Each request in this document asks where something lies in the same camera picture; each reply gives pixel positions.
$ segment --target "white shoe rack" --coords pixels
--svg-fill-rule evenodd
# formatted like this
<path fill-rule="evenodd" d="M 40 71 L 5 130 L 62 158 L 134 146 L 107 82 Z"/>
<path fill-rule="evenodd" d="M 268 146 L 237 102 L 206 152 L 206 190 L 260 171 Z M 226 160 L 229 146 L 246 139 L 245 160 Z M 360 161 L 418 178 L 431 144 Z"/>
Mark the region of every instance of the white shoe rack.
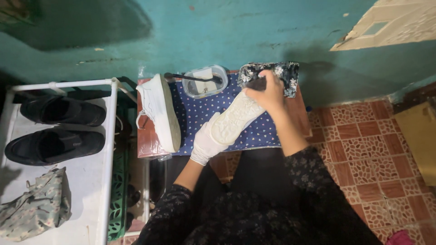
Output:
<path fill-rule="evenodd" d="M 51 89 L 65 95 L 61 88 L 108 85 L 111 96 L 103 98 L 106 106 L 106 120 L 102 124 L 106 132 L 106 143 L 97 154 L 75 158 L 53 166 L 28 166 L 8 160 L 4 155 L 5 146 L 13 139 L 53 125 L 31 122 L 19 113 L 19 104 L 13 104 L 14 95 L 19 91 Z M 28 191 L 26 181 L 34 183 L 35 178 L 50 169 L 66 167 L 66 176 L 71 191 L 71 217 L 58 228 L 52 228 L 19 244 L 29 245 L 106 245 L 108 234 L 109 205 L 112 179 L 112 157 L 115 135 L 115 116 L 118 89 L 137 103 L 136 98 L 116 79 L 102 79 L 79 82 L 50 82 L 47 84 L 21 85 L 11 87 L 6 94 L 0 119 L 0 203 L 14 200 Z M 148 173 L 144 173 L 149 182 Z M 12 245 L 0 238 L 0 244 Z"/>

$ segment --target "gloved hand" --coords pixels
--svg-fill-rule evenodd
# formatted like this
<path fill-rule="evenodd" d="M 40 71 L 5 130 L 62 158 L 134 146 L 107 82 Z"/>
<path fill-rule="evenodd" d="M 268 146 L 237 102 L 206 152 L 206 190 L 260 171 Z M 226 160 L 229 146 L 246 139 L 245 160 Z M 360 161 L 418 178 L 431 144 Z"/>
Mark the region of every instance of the gloved hand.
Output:
<path fill-rule="evenodd" d="M 211 138 L 210 132 L 212 124 L 219 115 L 219 112 L 215 112 L 209 122 L 205 122 L 195 134 L 191 159 L 203 166 L 206 166 L 209 159 L 228 148 L 228 145 L 218 144 Z"/>

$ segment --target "light green floral cloth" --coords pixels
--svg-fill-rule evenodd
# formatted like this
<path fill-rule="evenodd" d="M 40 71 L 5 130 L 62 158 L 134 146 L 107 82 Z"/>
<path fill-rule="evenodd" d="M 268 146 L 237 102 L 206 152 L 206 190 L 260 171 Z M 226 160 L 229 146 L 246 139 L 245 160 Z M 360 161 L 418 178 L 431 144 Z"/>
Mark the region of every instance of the light green floral cloth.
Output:
<path fill-rule="evenodd" d="M 0 236 L 20 242 L 52 227 L 59 227 L 70 217 L 70 203 L 62 193 L 65 167 L 52 169 L 36 178 L 29 192 L 12 202 L 0 205 Z"/>

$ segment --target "black floral clothing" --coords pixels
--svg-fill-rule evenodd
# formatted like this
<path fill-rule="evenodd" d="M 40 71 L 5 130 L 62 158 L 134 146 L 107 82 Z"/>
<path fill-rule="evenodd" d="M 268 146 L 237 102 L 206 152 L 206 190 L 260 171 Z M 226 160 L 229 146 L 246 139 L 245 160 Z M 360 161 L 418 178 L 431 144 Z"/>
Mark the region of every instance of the black floral clothing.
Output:
<path fill-rule="evenodd" d="M 310 146 L 285 158 L 285 166 L 301 192 L 299 208 L 254 193 L 229 192 L 197 211 L 191 208 L 192 193 L 173 185 L 136 243 L 381 244 L 347 202 L 316 149 Z"/>

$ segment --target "plastic container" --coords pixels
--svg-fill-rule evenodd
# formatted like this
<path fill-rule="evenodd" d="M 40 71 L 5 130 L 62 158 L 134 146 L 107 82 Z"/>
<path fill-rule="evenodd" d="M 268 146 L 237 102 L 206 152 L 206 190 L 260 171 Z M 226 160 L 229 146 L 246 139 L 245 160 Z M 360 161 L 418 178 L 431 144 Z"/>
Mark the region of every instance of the plastic container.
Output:
<path fill-rule="evenodd" d="M 212 69 L 212 75 L 220 77 L 222 79 L 222 83 L 221 84 L 215 83 L 216 89 L 214 89 L 214 90 L 207 91 L 207 92 L 204 92 L 204 91 L 199 92 L 197 90 L 197 85 L 196 85 L 195 81 L 189 80 L 189 79 L 182 79 L 183 90 L 185 91 L 185 93 L 189 97 L 194 98 L 194 99 L 201 99 L 201 98 L 204 98 L 207 96 L 218 94 L 227 87 L 227 84 L 228 84 L 227 73 L 225 72 L 224 68 L 222 68 L 219 65 L 211 65 L 211 66 L 203 67 L 201 69 L 188 71 L 184 75 L 188 76 L 188 77 L 194 77 L 193 74 L 195 72 L 204 71 L 207 69 Z"/>

